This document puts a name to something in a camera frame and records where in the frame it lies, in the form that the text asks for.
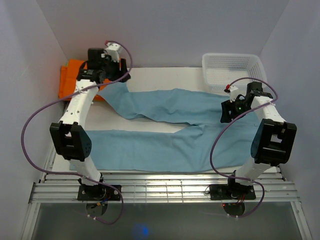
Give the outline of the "light blue trousers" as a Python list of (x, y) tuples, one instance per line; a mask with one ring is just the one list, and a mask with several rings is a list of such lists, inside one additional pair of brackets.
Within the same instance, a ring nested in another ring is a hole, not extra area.
[(241, 166), (251, 157), (260, 121), (251, 112), (224, 130), (224, 96), (179, 88), (131, 92), (120, 82), (99, 95), (125, 119), (184, 125), (174, 133), (89, 130), (99, 170), (192, 173)]

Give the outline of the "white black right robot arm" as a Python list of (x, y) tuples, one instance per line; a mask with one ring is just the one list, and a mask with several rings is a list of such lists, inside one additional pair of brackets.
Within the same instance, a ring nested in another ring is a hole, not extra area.
[(273, 96), (263, 90), (261, 82), (247, 84), (242, 95), (236, 86), (227, 85), (229, 99), (221, 103), (221, 123), (231, 123), (243, 113), (254, 110), (260, 124), (253, 138), (251, 158), (232, 173), (226, 194), (232, 198), (246, 198), (253, 193), (253, 181), (264, 171), (288, 162), (297, 133), (297, 126), (287, 122), (273, 104)]

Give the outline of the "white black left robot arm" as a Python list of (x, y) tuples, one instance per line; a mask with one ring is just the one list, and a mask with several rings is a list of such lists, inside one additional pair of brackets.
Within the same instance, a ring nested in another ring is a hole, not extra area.
[(49, 128), (57, 154), (75, 168), (84, 194), (94, 200), (105, 197), (106, 187), (101, 184), (102, 174), (90, 156), (92, 141), (84, 125), (90, 106), (105, 80), (112, 83), (130, 79), (126, 60), (120, 58), (121, 50), (121, 45), (115, 42), (106, 48), (88, 49), (88, 59), (76, 73), (75, 94), (59, 122), (52, 123)]

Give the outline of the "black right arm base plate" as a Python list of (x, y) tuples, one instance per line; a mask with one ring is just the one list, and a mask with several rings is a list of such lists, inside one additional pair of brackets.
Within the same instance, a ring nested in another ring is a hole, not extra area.
[(228, 184), (212, 184), (209, 186), (211, 200), (255, 200), (253, 186), (230, 186)]

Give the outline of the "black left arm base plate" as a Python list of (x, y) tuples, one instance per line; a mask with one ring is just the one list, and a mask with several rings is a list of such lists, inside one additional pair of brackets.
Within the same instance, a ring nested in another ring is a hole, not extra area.
[(120, 201), (120, 195), (117, 193), (117, 191), (113, 188), (110, 187), (105, 187), (105, 190), (101, 196), (93, 197), (89, 195), (88, 193), (85, 192), (85, 189), (83, 186), (80, 186), (78, 189), (78, 194), (77, 194), (77, 200), (78, 201)]

